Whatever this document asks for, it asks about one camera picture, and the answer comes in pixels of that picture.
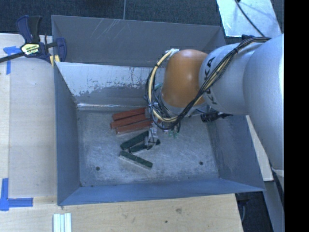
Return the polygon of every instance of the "black carpet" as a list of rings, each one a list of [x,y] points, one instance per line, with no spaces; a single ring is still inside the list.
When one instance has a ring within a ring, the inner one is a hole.
[[[284,32],[284,0],[271,2]],[[39,34],[51,35],[51,15],[122,19],[124,0],[0,0],[0,8],[0,32],[17,33],[15,23],[19,17],[41,15]],[[216,0],[126,0],[126,19],[221,25]],[[226,40],[239,42],[239,39]],[[248,197],[244,231],[272,232],[263,194],[249,193]]]

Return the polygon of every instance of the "wire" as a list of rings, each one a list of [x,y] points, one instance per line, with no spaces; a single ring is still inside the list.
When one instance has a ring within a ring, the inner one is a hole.
[[[229,63],[231,62],[232,58],[248,45],[252,43],[264,43],[269,39],[270,38],[267,37],[254,37],[245,39],[240,42],[239,45],[235,47],[232,51],[230,51],[227,55],[225,55],[224,58],[219,62],[219,64],[214,68],[210,76],[201,85],[196,97],[187,104],[187,106],[181,111],[179,115],[174,117],[162,116],[163,114],[165,114],[164,111],[160,111],[158,107],[156,107],[152,102],[152,98],[155,97],[155,94],[153,93],[155,73],[159,66],[162,64],[162,62],[172,53],[172,50],[169,50],[154,66],[146,81],[146,99],[154,123],[162,130],[175,129],[175,126],[177,126],[179,131],[180,121],[188,114],[191,108],[198,103],[198,101],[202,98],[203,94],[222,76],[222,74],[227,69]],[[159,125],[155,117],[162,122],[162,126]]]
[[[247,20],[250,22],[250,24],[256,29],[256,31],[259,32],[260,35],[262,35],[263,37],[265,37],[265,35],[257,28],[257,26],[249,19],[249,17],[246,15],[246,13],[242,10],[241,6],[239,5],[239,3],[237,2],[237,0],[234,0],[236,5],[239,7],[240,11],[242,12],[242,14],[247,18]]]
[[[124,15],[123,15],[123,20],[126,18],[126,0],[124,0]]]

